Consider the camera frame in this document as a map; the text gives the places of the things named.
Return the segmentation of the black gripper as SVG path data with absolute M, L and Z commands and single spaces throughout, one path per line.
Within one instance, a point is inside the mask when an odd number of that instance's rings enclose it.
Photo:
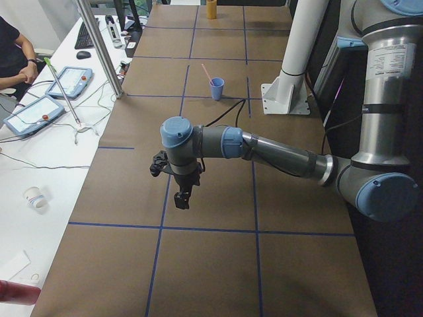
M 174 179 L 179 185 L 179 191 L 174 194 L 174 204 L 178 209 L 189 209 L 190 193 L 193 186 L 200 186 L 200 167 L 192 172 L 181 175 L 174 174 Z

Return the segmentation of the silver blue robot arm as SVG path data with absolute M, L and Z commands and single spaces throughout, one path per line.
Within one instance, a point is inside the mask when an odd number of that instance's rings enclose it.
M 205 171 L 203 158 L 240 157 L 332 186 L 376 221 L 395 221 L 414 209 L 418 185 L 406 174 L 409 161 L 401 141 L 406 86 L 422 37 L 422 2 L 343 1 L 337 35 L 341 48 L 368 49 L 359 151 L 351 159 L 318 155 L 238 127 L 194 126 L 172 117 L 161 125 L 164 150 L 153 157 L 150 172 L 175 178 L 177 208 L 188 208 L 192 188 Z

